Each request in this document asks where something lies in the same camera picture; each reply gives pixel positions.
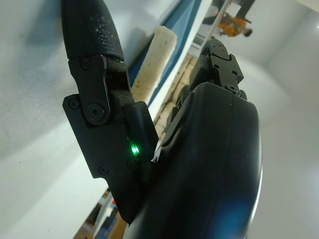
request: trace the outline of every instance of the blue panel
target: blue panel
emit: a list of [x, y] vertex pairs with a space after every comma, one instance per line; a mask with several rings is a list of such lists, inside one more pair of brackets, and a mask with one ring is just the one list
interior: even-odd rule
[[[163, 26], [171, 29], [177, 35], [177, 44], [160, 80], [159, 86], [155, 89], [150, 103], [153, 101], [160, 88], [163, 86], [168, 75], [172, 71], [176, 62], [178, 61], [181, 52], [184, 48], [185, 42], [188, 38], [191, 26], [193, 25], [195, 16], [197, 14], [201, 0], [182, 0], [176, 7], [173, 13], [164, 22]], [[129, 68], [129, 77], [131, 85], [133, 84], [140, 68], [145, 59], [146, 53], [150, 47], [150, 43], [143, 50], [140, 56], [136, 59], [134, 64]]]

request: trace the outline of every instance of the green led light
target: green led light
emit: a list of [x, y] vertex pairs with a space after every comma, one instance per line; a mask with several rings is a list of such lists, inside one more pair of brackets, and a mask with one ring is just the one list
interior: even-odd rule
[[140, 152], [139, 148], [137, 148], [136, 146], [132, 146], [131, 149], [132, 149], [132, 152], [133, 152], [134, 156], [137, 156], [138, 153]]

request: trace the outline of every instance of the black rubber fingertip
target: black rubber fingertip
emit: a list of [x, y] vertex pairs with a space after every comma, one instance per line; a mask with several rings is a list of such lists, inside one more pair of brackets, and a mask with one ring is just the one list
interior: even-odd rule
[[117, 31], [103, 0], [62, 0], [62, 27], [69, 59], [102, 54], [124, 61]]

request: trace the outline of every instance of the black metal bracket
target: black metal bracket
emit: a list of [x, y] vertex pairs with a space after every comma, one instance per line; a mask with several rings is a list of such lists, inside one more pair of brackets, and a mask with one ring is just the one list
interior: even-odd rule
[[234, 55], [216, 38], [209, 40], [190, 75], [190, 90], [204, 82], [211, 82], [240, 96], [238, 84], [244, 78]]
[[63, 107], [94, 178], [106, 179], [131, 223], [147, 191], [159, 140], [144, 102], [134, 102], [126, 65], [103, 55], [71, 59], [79, 94]]

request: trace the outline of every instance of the screw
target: screw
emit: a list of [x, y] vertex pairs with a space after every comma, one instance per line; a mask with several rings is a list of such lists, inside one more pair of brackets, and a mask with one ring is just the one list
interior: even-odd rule
[[100, 174], [102, 174], [102, 175], [106, 175], [106, 174], [108, 174], [109, 170], [108, 170], [107, 167], [101, 166], [101, 167], [99, 168], [99, 172], [100, 172]]
[[77, 99], [71, 99], [69, 100], [69, 107], [73, 110], [76, 110], [77, 108], [79, 108], [80, 104], [78, 102]]
[[89, 70], [92, 66], [91, 60], [88, 58], [80, 59], [81, 68], [85, 71]]
[[90, 104], [87, 108], [87, 113], [93, 121], [100, 121], [105, 115], [104, 109], [98, 104]]
[[234, 94], [238, 93], [237, 87], [235, 87], [235, 86], [233, 86], [233, 85], [231, 85], [231, 84], [227, 84], [227, 85], [226, 85], [226, 89], [228, 89], [229, 91], [231, 91], [231, 92], [234, 93]]

